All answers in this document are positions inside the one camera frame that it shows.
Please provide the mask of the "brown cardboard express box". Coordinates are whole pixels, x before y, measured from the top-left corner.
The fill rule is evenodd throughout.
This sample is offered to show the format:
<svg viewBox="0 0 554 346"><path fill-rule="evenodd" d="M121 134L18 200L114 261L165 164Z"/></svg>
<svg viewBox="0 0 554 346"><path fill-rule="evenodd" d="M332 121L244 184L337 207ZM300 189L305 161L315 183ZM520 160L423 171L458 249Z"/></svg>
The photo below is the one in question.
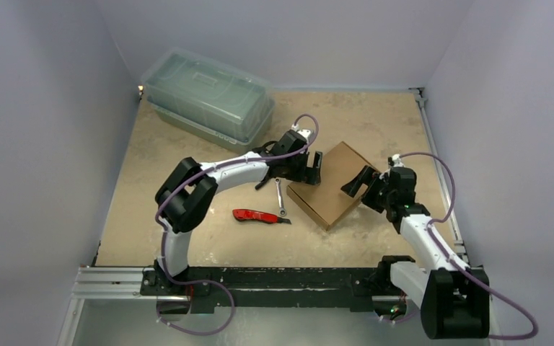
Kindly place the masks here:
<svg viewBox="0 0 554 346"><path fill-rule="evenodd" d="M323 155L318 185L292 182L286 194L322 230L329 231L359 205L364 191L360 189L357 195L350 197L341 190L342 186L370 164L342 141Z"/></svg>

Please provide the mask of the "red utility knife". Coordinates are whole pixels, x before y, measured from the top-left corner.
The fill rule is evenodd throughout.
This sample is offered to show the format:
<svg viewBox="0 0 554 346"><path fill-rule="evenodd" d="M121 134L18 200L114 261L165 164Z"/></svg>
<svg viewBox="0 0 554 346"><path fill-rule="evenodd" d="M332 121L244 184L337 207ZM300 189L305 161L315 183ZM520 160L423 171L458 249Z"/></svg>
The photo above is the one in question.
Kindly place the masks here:
<svg viewBox="0 0 554 346"><path fill-rule="evenodd" d="M257 221L266 224L285 223L291 224L291 221L287 218L278 216L272 213L266 213L258 210L250 209L234 209L232 211L233 217L239 222L245 221Z"/></svg>

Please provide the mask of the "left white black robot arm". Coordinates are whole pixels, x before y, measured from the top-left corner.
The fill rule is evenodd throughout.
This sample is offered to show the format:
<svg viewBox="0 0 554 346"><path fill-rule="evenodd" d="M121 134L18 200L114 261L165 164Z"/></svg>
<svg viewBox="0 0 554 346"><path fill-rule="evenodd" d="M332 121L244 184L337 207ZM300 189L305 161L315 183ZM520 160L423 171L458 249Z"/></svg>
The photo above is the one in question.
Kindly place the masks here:
<svg viewBox="0 0 554 346"><path fill-rule="evenodd" d="M220 192L251 183L262 187L272 179L318 185L322 153L315 153L312 166L307 164L308 149L316 137L313 130L292 128L279 140L230 160L199 163L192 157L183 159L155 195L155 220L163 228L157 257L162 271L159 287L176 295L190 282L184 272L189 267L191 234Z"/></svg>

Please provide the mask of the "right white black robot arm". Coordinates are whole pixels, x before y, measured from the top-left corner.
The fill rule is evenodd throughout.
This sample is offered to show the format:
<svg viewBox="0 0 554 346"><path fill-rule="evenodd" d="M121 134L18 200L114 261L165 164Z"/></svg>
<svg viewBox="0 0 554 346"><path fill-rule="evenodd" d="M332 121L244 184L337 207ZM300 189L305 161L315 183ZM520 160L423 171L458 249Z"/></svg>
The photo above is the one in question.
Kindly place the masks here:
<svg viewBox="0 0 554 346"><path fill-rule="evenodd" d="M416 201L417 174L392 166L379 172L365 166L342 191L354 197L362 185L361 202L379 213L414 249L420 264L395 260L376 274L378 288L398 288L419 308L426 336L438 339L484 339L490 331L488 276L471 268L449 248L436 230L428 209Z"/></svg>

